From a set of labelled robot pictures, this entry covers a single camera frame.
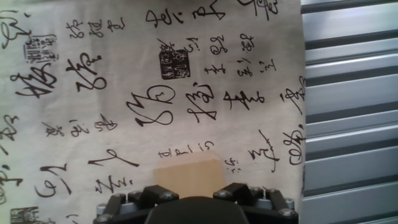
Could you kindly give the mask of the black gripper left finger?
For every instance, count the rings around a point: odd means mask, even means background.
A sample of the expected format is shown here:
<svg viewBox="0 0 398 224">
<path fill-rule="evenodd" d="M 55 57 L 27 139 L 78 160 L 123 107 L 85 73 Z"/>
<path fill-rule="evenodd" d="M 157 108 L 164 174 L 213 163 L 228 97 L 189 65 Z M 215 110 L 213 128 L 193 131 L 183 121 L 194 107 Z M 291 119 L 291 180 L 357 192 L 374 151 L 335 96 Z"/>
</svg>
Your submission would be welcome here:
<svg viewBox="0 0 398 224">
<path fill-rule="evenodd" d="M 145 223 L 150 212 L 153 211 L 157 205 L 179 199 L 180 197 L 177 193 L 159 185 L 148 186 L 143 190 L 132 191 L 128 194 L 113 194 L 100 212 L 100 206 L 97 206 L 97 217 L 93 220 L 93 223 Z"/>
</svg>

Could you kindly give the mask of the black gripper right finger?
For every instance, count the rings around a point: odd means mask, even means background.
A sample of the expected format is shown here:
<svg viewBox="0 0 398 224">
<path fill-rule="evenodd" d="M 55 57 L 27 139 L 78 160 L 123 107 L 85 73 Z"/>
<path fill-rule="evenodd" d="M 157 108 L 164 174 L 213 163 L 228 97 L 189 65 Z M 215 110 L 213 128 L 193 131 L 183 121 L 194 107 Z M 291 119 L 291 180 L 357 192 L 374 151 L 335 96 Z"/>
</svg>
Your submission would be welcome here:
<svg viewBox="0 0 398 224">
<path fill-rule="evenodd" d="M 249 224 L 298 224 L 294 200 L 280 190 L 232 183 L 213 193 L 213 198 L 238 206 Z"/>
</svg>

